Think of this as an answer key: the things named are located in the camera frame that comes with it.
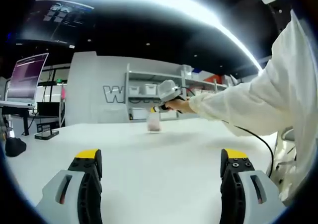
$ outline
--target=white lab coat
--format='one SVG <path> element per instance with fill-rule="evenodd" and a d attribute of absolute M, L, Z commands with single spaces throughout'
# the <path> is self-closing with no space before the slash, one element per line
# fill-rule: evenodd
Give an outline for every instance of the white lab coat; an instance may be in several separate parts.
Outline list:
<path fill-rule="evenodd" d="M 190 107 L 208 119 L 225 124 L 236 135 L 269 135 L 293 126 L 297 151 L 294 191 L 310 170 L 318 131 L 317 65 L 295 14 L 272 47 L 272 59 L 261 76 L 217 94 L 190 99 Z"/>

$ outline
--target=white tabletop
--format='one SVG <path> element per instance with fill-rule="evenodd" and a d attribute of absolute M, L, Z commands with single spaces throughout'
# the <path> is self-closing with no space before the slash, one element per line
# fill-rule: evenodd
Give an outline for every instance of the white tabletop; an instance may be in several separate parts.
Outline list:
<path fill-rule="evenodd" d="M 255 137 L 235 137 L 221 122 L 188 119 L 161 122 L 160 133 L 145 123 L 79 124 L 48 140 L 24 138 L 27 149 L 9 166 L 36 205 L 42 188 L 68 169 L 84 149 L 101 149 L 101 215 L 107 224 L 210 224 L 221 216 L 221 149 L 247 153 L 266 171 L 270 153 Z M 263 137 L 274 148 L 276 134 Z"/>

